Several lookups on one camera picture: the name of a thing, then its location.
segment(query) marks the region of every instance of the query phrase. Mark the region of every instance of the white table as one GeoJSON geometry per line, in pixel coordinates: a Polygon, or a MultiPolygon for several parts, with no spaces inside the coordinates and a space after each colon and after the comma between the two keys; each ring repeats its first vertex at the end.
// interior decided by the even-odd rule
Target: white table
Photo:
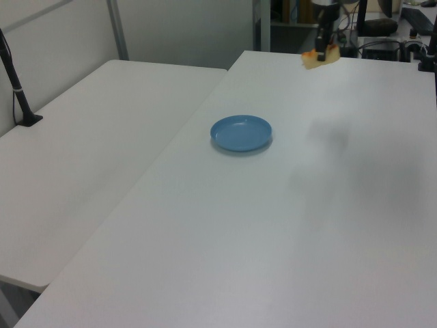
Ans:
{"type": "Polygon", "coordinates": [[[110,61],[0,138],[0,280],[44,290],[225,73],[110,61]]]}
{"type": "Polygon", "coordinates": [[[245,52],[16,328],[432,327],[436,146],[433,74],[245,52]]]}

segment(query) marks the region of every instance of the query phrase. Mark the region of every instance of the black device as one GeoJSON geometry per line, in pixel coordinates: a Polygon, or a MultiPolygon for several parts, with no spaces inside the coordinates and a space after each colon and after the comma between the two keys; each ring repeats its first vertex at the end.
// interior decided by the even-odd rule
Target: black device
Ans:
{"type": "Polygon", "coordinates": [[[435,0],[427,0],[424,2],[421,2],[421,7],[428,8],[428,7],[435,7],[437,5],[437,2],[435,0]]]}
{"type": "Polygon", "coordinates": [[[432,35],[434,24],[419,9],[402,8],[401,16],[410,23],[417,33],[422,36],[432,35]]]}
{"type": "Polygon", "coordinates": [[[334,35],[334,43],[339,45],[340,57],[356,58],[358,50],[358,34],[355,30],[347,30],[334,35]]]}
{"type": "Polygon", "coordinates": [[[378,4],[388,18],[365,20],[367,0],[360,0],[356,21],[358,36],[389,36],[397,31],[397,23],[390,19],[392,17],[392,0],[378,0],[378,4]]]}
{"type": "Polygon", "coordinates": [[[367,46],[363,49],[362,59],[386,60],[389,62],[397,62],[398,44],[392,43],[377,43],[379,38],[365,38],[364,43],[376,43],[373,46],[367,46]]]}
{"type": "MultiPolygon", "coordinates": [[[[407,51],[417,51],[419,45],[411,44],[406,47],[407,51]]],[[[434,29],[431,34],[431,40],[429,41],[429,46],[420,47],[420,51],[417,53],[419,55],[420,63],[417,69],[421,72],[433,72],[434,73],[434,83],[436,86],[437,95],[437,17],[434,21],[434,29]]]]}
{"type": "Polygon", "coordinates": [[[18,79],[18,75],[16,74],[14,64],[12,63],[12,56],[8,47],[8,43],[6,42],[5,36],[3,35],[2,30],[0,29],[0,57],[5,66],[6,73],[9,76],[9,80],[12,84],[12,89],[15,93],[15,96],[20,104],[21,111],[23,112],[23,120],[17,123],[17,125],[22,126],[32,126],[36,122],[42,120],[41,115],[36,115],[32,113],[29,107],[29,103],[27,102],[25,93],[21,87],[20,80],[18,79]]]}

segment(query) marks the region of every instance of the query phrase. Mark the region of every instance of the robotic arm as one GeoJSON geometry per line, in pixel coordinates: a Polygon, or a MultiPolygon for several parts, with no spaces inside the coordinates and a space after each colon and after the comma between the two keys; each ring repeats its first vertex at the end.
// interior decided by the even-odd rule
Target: robotic arm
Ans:
{"type": "Polygon", "coordinates": [[[326,47],[333,43],[334,22],[340,17],[341,4],[339,0],[312,0],[313,14],[317,20],[318,29],[315,38],[317,60],[326,60],[326,47]]]}

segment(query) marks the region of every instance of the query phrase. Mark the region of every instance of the computer equipment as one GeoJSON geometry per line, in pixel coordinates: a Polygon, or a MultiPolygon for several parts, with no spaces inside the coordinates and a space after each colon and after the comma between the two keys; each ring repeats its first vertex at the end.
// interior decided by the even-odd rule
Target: computer equipment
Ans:
{"type": "Polygon", "coordinates": [[[386,60],[389,62],[398,62],[398,47],[399,45],[392,43],[378,43],[380,38],[364,38],[364,44],[374,45],[367,46],[362,50],[362,59],[386,60]]]}
{"type": "Polygon", "coordinates": [[[367,0],[361,0],[358,6],[358,18],[356,30],[358,36],[389,36],[397,31],[397,22],[392,17],[392,0],[378,0],[382,12],[388,18],[365,20],[367,11],[367,0]]]}
{"type": "Polygon", "coordinates": [[[403,8],[402,17],[405,18],[417,33],[422,36],[432,35],[434,24],[419,9],[403,8]]]}
{"type": "Polygon", "coordinates": [[[437,5],[436,0],[427,0],[424,2],[421,2],[421,7],[428,8],[428,7],[435,7],[437,5]]]}

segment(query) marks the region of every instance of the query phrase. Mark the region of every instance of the monitor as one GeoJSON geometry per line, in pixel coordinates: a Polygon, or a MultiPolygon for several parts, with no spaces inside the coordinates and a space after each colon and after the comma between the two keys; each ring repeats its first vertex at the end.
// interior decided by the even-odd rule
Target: monitor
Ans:
{"type": "MultiPolygon", "coordinates": [[[[393,0],[378,0],[378,4],[385,16],[392,17],[393,0]]],[[[360,0],[356,21],[358,36],[389,36],[396,32],[397,22],[389,18],[365,20],[366,11],[367,0],[360,0]]]]}

